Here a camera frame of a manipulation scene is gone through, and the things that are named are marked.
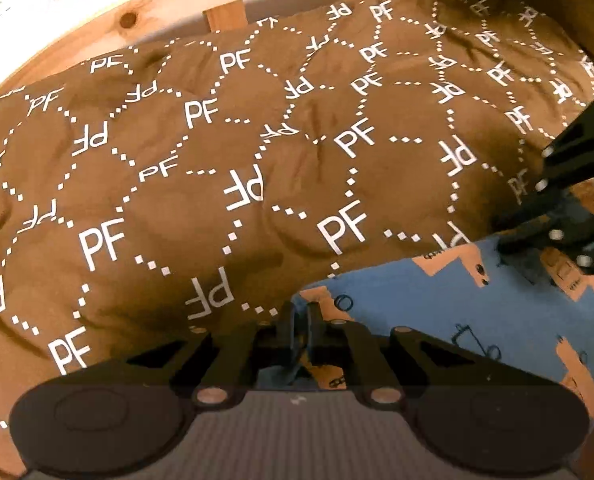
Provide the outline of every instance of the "metal screw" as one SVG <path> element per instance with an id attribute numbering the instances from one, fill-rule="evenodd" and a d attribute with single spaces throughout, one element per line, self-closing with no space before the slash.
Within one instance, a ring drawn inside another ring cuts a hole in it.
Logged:
<path id="1" fill-rule="evenodd" d="M 548 233 L 548 237 L 551 240 L 562 240 L 564 232 L 561 229 L 552 229 L 552 231 Z"/>
<path id="2" fill-rule="evenodd" d="M 548 186 L 548 181 L 544 178 L 543 180 L 539 180 L 535 186 L 537 191 L 543 191 Z"/>
<path id="3" fill-rule="evenodd" d="M 197 392 L 197 400 L 202 404 L 221 404 L 228 399 L 228 392 L 222 388 L 209 387 Z"/>
<path id="4" fill-rule="evenodd" d="M 376 388 L 370 393 L 370 398 L 379 404 L 394 404 L 401 399 L 401 392 L 394 388 Z"/>
<path id="5" fill-rule="evenodd" d="M 585 254 L 580 254 L 577 256 L 577 265 L 579 267 L 590 267 L 592 265 L 592 258 Z"/>

